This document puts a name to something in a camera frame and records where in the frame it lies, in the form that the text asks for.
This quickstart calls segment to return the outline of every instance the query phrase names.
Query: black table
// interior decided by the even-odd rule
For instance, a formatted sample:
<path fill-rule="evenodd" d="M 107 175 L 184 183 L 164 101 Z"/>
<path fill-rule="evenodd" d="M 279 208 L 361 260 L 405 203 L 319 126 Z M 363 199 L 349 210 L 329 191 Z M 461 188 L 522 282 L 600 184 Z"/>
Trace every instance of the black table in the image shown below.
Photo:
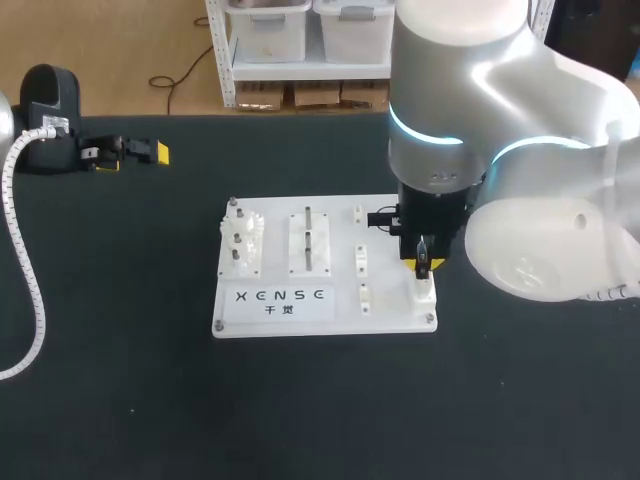
<path fill-rule="evenodd" d="M 16 177 L 48 313 L 0 383 L 2 479 L 635 479 L 640 307 L 526 302 L 462 246 L 433 335 L 215 340 L 229 196 L 392 193 L 382 116 L 92 119 L 170 168 Z M 0 367 L 33 335 L 0 235 Z"/>

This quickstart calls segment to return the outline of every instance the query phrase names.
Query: white fixture board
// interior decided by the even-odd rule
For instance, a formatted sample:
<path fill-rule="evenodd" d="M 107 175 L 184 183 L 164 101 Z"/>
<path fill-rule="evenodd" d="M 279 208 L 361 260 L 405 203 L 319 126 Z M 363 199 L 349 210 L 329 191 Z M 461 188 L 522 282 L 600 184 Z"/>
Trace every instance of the white fixture board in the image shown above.
<path fill-rule="evenodd" d="M 367 213 L 397 202 L 397 195 L 365 195 L 238 199 L 237 205 L 228 205 L 229 216 L 241 208 L 264 218 L 262 265 L 259 276 L 250 272 L 239 277 L 229 266 L 229 252 L 225 250 L 229 243 L 223 239 L 213 335 L 234 338 L 435 331 L 435 287 L 429 284 L 428 296 L 413 301 L 415 274 L 399 259 L 398 238 L 367 227 Z M 307 206 L 322 234 L 329 232 L 329 267 L 317 276 L 292 274 L 290 269 L 291 255 L 296 253 L 290 253 L 289 238 L 299 230 L 299 216 L 305 216 Z M 324 220 L 317 221 L 325 214 L 328 228 Z M 313 235 L 313 224 L 310 231 Z M 313 252 L 314 265 L 317 255 L 324 256 L 325 252 Z M 418 315 L 416 305 L 421 311 Z"/>

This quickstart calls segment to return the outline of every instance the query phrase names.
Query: white storage bin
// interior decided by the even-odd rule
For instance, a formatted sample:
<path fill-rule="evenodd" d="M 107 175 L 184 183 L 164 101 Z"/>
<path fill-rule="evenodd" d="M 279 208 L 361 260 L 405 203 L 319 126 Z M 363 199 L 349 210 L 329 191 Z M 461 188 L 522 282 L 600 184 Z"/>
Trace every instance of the white storage bin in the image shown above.
<path fill-rule="evenodd" d="M 314 0 L 329 63 L 385 63 L 391 54 L 394 0 Z"/>
<path fill-rule="evenodd" d="M 242 58 L 250 63 L 301 62 L 306 51 L 307 11 L 311 0 L 291 0 L 286 7 L 239 8 L 226 11 L 238 36 Z"/>

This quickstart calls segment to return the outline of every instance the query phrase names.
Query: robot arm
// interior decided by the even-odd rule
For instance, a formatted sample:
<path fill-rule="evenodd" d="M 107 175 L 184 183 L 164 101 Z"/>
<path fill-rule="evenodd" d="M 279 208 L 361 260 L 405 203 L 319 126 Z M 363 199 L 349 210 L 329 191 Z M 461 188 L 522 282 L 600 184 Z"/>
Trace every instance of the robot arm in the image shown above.
<path fill-rule="evenodd" d="M 526 0 L 398 0 L 391 233 L 418 278 L 468 221 L 469 259 L 495 286 L 539 301 L 622 298 L 640 280 L 640 107 L 616 79 L 545 47 L 527 13 Z"/>

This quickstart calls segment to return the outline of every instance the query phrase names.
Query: yellow tag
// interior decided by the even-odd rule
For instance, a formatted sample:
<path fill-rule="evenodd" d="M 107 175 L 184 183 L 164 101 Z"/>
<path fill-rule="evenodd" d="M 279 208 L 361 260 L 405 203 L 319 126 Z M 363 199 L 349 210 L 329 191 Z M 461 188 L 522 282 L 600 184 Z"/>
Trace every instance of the yellow tag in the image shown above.
<path fill-rule="evenodd" d="M 440 267 L 444 263 L 444 258 L 434 258 L 431 260 L 431 271 Z M 415 260 L 405 260 L 404 263 L 411 269 L 411 271 L 416 270 L 416 261 Z"/>
<path fill-rule="evenodd" d="M 158 163 L 169 165 L 169 148 L 160 142 L 158 142 Z"/>
<path fill-rule="evenodd" d="M 115 170 L 113 168 L 100 168 L 96 167 L 96 172 L 119 172 L 120 171 L 120 160 L 116 162 Z"/>

